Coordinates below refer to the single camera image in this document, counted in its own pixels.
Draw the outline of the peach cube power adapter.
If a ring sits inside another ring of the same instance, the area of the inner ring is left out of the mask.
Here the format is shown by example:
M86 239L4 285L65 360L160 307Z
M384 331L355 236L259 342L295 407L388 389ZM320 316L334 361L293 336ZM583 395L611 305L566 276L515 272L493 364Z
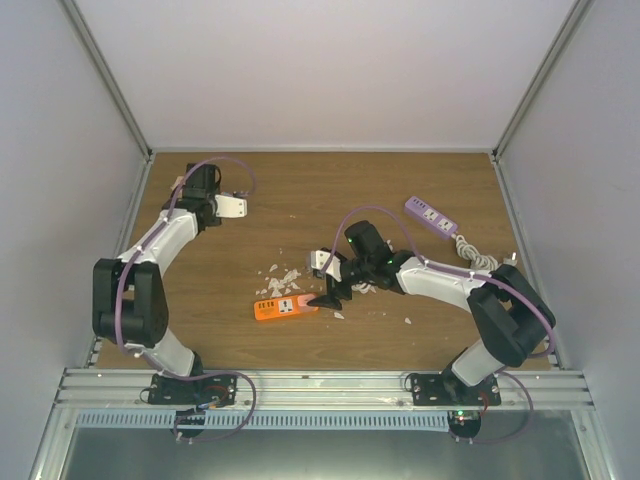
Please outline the peach cube power adapter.
M184 176L178 176L175 179L173 185L170 187L172 192L174 192L179 187L179 185L182 183L183 179L184 179Z

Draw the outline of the orange power strip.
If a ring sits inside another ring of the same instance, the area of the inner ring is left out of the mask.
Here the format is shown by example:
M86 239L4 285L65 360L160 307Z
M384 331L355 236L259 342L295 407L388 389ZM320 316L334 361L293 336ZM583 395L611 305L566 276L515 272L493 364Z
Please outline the orange power strip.
M316 313L319 308L298 305L300 295L278 297L257 301L253 306L254 318L258 322L283 320L301 315Z

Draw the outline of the purple power strip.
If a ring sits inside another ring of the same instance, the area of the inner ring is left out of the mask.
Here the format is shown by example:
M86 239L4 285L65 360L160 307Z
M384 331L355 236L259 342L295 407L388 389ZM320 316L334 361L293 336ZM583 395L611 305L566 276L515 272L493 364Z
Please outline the purple power strip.
M444 240L454 238L457 233L458 225L454 221L417 196L412 196L405 202L404 211Z

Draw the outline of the pink plug adapter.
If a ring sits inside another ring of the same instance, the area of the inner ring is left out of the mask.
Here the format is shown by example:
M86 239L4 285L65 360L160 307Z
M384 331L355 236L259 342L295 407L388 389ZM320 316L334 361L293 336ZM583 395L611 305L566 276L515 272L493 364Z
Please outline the pink plug adapter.
M316 298L315 294L300 295L298 297L298 305L301 306L301 307L306 307L315 298Z

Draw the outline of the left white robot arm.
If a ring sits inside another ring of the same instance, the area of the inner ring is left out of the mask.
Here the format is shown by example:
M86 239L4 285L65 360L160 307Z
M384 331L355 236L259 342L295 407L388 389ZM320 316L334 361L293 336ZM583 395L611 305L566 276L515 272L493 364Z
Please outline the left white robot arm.
M100 259L93 267L94 333L173 378L171 391L185 404L203 398L206 380L199 356L169 328L163 276L188 243L221 224L220 183L217 165L189 164L149 231L117 258Z

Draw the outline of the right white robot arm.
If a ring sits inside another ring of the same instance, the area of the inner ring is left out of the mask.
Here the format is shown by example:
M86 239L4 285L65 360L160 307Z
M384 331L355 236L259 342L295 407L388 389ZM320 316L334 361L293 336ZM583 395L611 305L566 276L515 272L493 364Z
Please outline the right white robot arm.
M334 248L309 254L313 273L326 280L326 293L311 304L340 310L352 287L367 284L399 295L431 298L468 312L480 339L443 371L444 396L464 405L479 384L506 367L519 367L543 340L555 346L556 319L523 274L511 265L471 270L429 260L415 251L393 250L368 221L352 224L345 238L353 256Z

